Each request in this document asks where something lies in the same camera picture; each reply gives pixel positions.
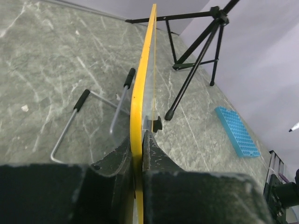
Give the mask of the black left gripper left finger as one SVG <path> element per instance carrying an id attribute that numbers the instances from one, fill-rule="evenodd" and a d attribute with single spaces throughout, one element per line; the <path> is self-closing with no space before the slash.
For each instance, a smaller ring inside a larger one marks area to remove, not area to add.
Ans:
<path id="1" fill-rule="evenodd" d="M 92 165 L 0 167 L 3 224 L 130 224 L 134 194 L 129 138 Z"/>

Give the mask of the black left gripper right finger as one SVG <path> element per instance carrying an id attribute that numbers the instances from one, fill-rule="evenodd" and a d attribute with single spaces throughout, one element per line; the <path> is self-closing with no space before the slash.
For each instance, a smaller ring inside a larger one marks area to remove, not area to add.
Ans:
<path id="1" fill-rule="evenodd" d="M 185 171 L 143 140 L 143 221 L 146 224 L 270 224 L 268 206 L 246 174 Z"/>

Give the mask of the yellow framed whiteboard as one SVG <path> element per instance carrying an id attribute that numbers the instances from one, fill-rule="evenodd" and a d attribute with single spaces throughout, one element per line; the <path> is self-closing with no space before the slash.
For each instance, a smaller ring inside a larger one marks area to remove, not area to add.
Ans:
<path id="1" fill-rule="evenodd" d="M 133 156 L 138 223 L 143 224 L 142 143 L 153 130 L 155 116 L 157 5 L 153 4 L 133 87 L 130 107 L 130 146 Z"/>

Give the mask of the white blue whiteboard marker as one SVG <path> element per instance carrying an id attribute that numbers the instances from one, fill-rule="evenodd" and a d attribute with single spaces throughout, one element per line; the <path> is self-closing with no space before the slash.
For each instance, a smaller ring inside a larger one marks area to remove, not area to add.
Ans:
<path id="1" fill-rule="evenodd" d="M 289 132 L 295 131 L 299 129 L 299 123 L 295 124 L 291 129 L 289 129 Z"/>

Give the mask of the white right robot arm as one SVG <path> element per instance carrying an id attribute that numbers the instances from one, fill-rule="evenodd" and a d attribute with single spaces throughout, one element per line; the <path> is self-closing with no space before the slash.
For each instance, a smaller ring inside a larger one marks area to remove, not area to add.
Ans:
<path id="1" fill-rule="evenodd" d="M 265 183 L 263 196 L 275 224 L 286 224 L 286 210 L 299 204 L 299 172 L 296 172 L 294 182 L 282 183 L 276 175 L 268 174 L 269 180 Z"/>

